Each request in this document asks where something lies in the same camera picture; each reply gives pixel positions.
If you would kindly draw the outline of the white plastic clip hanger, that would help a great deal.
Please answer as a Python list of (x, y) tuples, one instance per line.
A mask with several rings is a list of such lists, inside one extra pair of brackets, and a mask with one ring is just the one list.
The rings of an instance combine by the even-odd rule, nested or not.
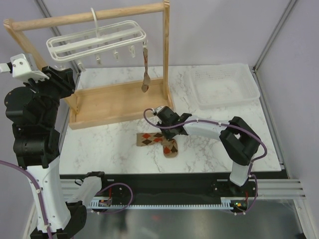
[(137, 22), (126, 20), (100, 27), (95, 11), (91, 9), (91, 12), (95, 24), (93, 29), (47, 40), (47, 49), (55, 62), (74, 61), (80, 71), (85, 71), (82, 58), (94, 56), (100, 65), (103, 52), (112, 51), (115, 59), (119, 60), (118, 48), (127, 46), (133, 58), (136, 55), (136, 44), (148, 48), (147, 35)]

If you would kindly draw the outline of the argyle sock beige orange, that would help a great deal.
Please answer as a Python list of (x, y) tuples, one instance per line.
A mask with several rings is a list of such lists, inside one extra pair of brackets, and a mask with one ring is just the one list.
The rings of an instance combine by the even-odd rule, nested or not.
[(142, 92), (146, 93), (150, 87), (151, 78), (148, 74), (148, 49), (146, 47), (143, 48), (143, 57), (144, 57), (144, 79), (142, 83)]

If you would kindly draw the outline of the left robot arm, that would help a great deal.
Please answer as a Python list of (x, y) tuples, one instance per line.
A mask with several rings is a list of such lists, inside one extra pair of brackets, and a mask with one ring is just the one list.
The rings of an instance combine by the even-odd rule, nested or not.
[(33, 239), (71, 239), (85, 226), (92, 199), (109, 191), (103, 172), (89, 172), (65, 200), (59, 173), (60, 134), (55, 123), (60, 100), (75, 92), (73, 71), (44, 67), (43, 77), (27, 79), (5, 97), (6, 117), (12, 121), (14, 168), (27, 176), (37, 210)]

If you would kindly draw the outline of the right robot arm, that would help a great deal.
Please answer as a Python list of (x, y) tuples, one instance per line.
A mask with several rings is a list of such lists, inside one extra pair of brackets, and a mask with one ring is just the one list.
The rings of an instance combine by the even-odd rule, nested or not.
[(245, 192), (250, 164), (261, 142), (241, 117), (217, 122), (198, 118), (190, 113), (178, 115), (167, 106), (154, 109), (153, 115), (158, 117), (157, 126), (167, 140), (172, 140), (177, 135), (195, 135), (221, 142), (233, 161), (228, 191), (233, 196), (240, 196)]

